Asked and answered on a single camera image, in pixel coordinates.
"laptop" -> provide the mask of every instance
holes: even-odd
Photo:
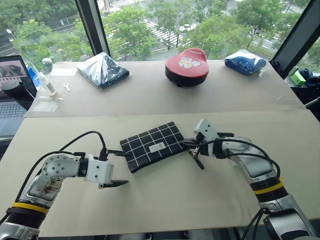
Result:
[[[0,57],[0,137],[14,136],[26,113],[22,106],[1,91],[1,86],[12,80],[23,82],[34,97],[37,93],[20,55]]]

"laptop keyboard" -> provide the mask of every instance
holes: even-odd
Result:
[[[0,118],[23,117],[26,110],[17,102],[6,102],[0,104]]]

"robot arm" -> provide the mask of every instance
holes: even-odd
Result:
[[[190,151],[190,154],[201,169],[204,169],[204,166],[198,159],[199,154],[218,159],[228,158],[239,166],[258,199],[259,207],[266,214],[263,222],[273,240],[315,236],[307,217],[292,195],[287,193],[271,162],[267,160],[268,155],[265,156],[262,149],[241,142],[251,143],[248,138],[234,137],[233,133],[217,132],[206,119],[198,123],[194,133],[194,139],[185,139],[182,143],[195,149]]]
[[[125,155],[121,151],[106,151],[106,156],[109,153]],[[36,240],[40,225],[66,178],[82,177],[97,183],[99,189],[117,187],[128,182],[112,180],[114,165],[108,160],[99,160],[85,153],[77,155],[60,153],[47,157],[39,174],[23,190],[18,201],[6,211],[8,216],[0,225],[0,240]]]

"laptop screen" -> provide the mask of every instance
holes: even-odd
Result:
[[[23,82],[30,93],[34,95],[34,97],[36,96],[37,89],[20,55],[0,57],[0,100],[10,99],[10,97],[5,95],[1,90],[1,86],[8,81]]]

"small bottle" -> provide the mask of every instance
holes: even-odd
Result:
[[[42,82],[42,86],[47,90],[50,96],[53,96],[56,94],[56,90],[54,86],[52,86],[51,82],[47,79],[47,77],[42,73],[39,72],[38,77],[40,81]]]

